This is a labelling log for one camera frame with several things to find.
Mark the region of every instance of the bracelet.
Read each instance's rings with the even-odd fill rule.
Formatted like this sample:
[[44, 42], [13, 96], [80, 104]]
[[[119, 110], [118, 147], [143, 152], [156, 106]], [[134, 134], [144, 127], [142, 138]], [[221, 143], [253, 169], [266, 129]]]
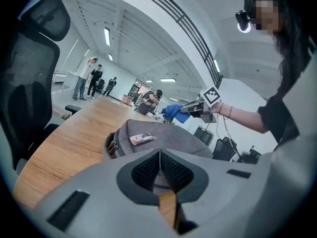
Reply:
[[223, 104], [224, 104], [224, 102], [222, 102], [222, 104], [221, 104], [221, 107], [220, 107], [220, 110], [219, 110], [219, 114], [221, 114], [220, 112], [221, 112]]
[[230, 108], [230, 113], [229, 113], [229, 116], [228, 116], [228, 118], [230, 118], [230, 116], [231, 116], [231, 111], [232, 111], [232, 106], [231, 106], [231, 108]]

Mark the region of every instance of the long dark hair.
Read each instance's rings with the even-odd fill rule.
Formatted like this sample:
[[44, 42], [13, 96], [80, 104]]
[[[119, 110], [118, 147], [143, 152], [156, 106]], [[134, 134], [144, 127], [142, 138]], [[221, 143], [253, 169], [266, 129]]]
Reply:
[[[256, 18], [255, 1], [257, 0], [244, 0], [244, 9], [251, 19]], [[299, 15], [288, 4], [287, 0], [273, 1], [278, 3], [278, 10], [283, 13], [284, 17], [282, 30], [273, 34], [276, 50], [284, 58], [280, 64], [282, 82], [274, 96], [275, 99], [280, 100], [306, 68], [309, 61], [309, 42]]]

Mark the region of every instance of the black bag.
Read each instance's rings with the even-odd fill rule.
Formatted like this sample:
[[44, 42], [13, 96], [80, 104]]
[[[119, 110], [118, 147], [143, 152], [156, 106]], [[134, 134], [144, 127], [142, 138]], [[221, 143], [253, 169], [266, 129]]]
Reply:
[[[149, 133], [155, 140], [141, 145], [132, 145], [130, 137]], [[212, 159], [212, 152], [202, 141], [185, 129], [161, 122], [127, 120], [116, 132], [106, 139], [105, 159], [119, 158], [148, 149], [172, 149], [200, 157]], [[163, 194], [170, 191], [170, 187], [161, 172], [155, 184], [154, 193]]]

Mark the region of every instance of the railing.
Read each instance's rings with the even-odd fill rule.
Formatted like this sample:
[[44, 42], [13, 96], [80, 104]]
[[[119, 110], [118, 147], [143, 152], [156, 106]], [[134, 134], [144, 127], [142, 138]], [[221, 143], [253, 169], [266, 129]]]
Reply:
[[166, 11], [192, 40], [198, 52], [202, 56], [215, 86], [219, 88], [222, 76], [220, 76], [219, 72], [216, 70], [211, 52], [193, 21], [173, 0], [152, 1]]

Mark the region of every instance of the curved wooden desk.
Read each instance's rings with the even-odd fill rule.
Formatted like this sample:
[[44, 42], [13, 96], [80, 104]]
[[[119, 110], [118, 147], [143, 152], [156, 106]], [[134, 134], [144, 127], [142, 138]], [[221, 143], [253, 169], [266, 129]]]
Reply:
[[[36, 150], [22, 170], [13, 191], [18, 202], [34, 208], [51, 190], [77, 172], [104, 161], [106, 137], [126, 120], [153, 119], [99, 98], [59, 126]], [[175, 195], [162, 198], [160, 211], [173, 225]]]

